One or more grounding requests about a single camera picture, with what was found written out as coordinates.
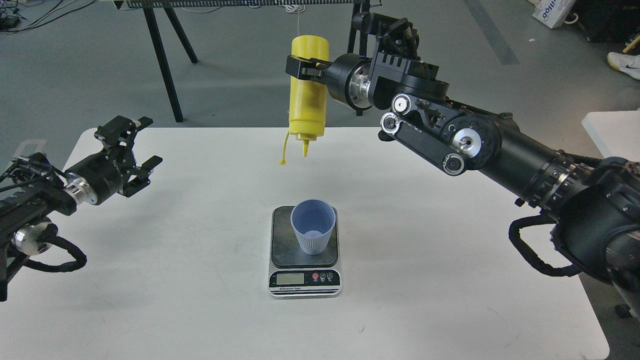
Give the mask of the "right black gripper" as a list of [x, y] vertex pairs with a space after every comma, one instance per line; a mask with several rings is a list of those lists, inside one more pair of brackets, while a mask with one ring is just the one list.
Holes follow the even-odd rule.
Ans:
[[329, 95], [356, 111], [371, 108], [369, 89], [371, 59], [358, 54], [343, 54], [332, 63], [298, 55], [286, 57], [285, 71], [295, 79], [326, 82]]

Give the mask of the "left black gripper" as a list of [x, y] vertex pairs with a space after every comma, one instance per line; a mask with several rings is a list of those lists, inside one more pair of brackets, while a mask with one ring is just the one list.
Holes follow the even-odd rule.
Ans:
[[133, 146], [138, 132], [152, 124], [153, 119], [146, 116], [131, 120], [118, 115], [98, 126], [94, 137], [103, 149], [64, 171], [66, 193], [78, 205], [87, 202], [98, 206], [116, 193], [130, 198], [149, 186], [151, 173], [163, 158], [153, 155], [137, 166]]

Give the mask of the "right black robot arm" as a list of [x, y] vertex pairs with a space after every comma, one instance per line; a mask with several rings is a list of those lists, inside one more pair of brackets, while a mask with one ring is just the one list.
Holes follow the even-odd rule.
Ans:
[[450, 176], [480, 171], [515, 194], [517, 206], [538, 207], [509, 227], [523, 259], [547, 276], [585, 273], [613, 285], [625, 302], [615, 312], [638, 318], [638, 162], [553, 150], [522, 133], [509, 112], [451, 100], [438, 66], [419, 57], [419, 35], [406, 18], [356, 13], [352, 27], [375, 36], [373, 57], [291, 54], [286, 73], [326, 85], [359, 113], [383, 110], [382, 141], [397, 141]]

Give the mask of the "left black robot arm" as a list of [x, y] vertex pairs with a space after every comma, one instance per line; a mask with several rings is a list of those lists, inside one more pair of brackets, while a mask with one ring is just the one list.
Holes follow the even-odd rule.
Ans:
[[102, 149], [61, 171], [44, 153], [18, 156], [1, 174], [13, 191], [1, 200], [1, 300], [8, 298], [9, 283], [20, 269], [74, 272], [87, 256], [58, 234], [52, 212], [71, 215], [82, 203], [98, 206], [110, 196], [130, 198], [150, 184], [153, 169], [163, 160], [154, 155], [137, 165], [133, 147], [138, 132], [153, 123], [149, 117], [131, 120], [116, 116], [94, 132]]

